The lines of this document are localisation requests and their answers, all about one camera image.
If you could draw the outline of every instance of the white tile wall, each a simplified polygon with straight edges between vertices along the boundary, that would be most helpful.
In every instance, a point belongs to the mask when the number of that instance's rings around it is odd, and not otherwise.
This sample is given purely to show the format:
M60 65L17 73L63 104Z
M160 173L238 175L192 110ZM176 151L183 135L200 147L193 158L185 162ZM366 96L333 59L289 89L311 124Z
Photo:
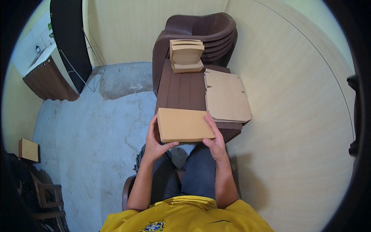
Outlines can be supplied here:
M50 41L54 43L54 38L49 37L53 30L48 30L48 23L50 23L49 10L38 19L31 31L26 34L13 50L11 60L22 76L26 74L25 72L37 56L36 45L40 49L43 48L39 38L43 40L45 45L48 45Z

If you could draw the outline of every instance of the brown curtain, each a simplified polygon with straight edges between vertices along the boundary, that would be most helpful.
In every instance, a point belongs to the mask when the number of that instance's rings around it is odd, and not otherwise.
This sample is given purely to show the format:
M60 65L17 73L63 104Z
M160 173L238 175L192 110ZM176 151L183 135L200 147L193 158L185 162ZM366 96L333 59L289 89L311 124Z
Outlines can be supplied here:
M37 96L44 100L75 101L79 98L59 72L51 56L27 74L23 80Z

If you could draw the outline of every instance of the blue jeans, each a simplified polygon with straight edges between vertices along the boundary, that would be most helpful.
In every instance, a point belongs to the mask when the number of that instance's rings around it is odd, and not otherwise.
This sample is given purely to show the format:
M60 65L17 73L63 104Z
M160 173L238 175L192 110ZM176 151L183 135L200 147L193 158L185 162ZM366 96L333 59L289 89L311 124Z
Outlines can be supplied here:
M145 145L137 156L138 172ZM185 174L182 183L176 172L177 168L171 161L171 153L167 151L155 161L151 204L162 200L184 195L203 196L215 199L216 163L210 149L203 143L198 144L188 156L183 169Z

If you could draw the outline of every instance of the crest emblem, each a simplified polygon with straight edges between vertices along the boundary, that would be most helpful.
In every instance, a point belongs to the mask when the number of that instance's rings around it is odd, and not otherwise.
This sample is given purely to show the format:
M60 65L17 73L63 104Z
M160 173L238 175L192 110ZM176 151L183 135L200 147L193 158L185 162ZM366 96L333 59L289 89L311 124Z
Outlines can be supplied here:
M143 230L146 232L153 232L153 231L158 231L160 229L164 228L164 223L163 222L153 222L149 225L147 225Z

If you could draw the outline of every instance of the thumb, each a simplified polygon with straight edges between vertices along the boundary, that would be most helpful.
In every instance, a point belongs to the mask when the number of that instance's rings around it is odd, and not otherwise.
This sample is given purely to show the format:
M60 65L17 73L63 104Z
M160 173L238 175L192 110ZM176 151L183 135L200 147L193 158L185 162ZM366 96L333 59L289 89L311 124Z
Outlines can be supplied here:
M167 143L167 144L162 145L161 148L164 151L163 153L165 153L167 150L170 150L173 147L176 147L178 145L179 145L179 142Z
M202 140L202 142L204 143L204 145L210 149L212 149L214 146L215 146L215 142L211 139L208 139L208 138L204 138Z

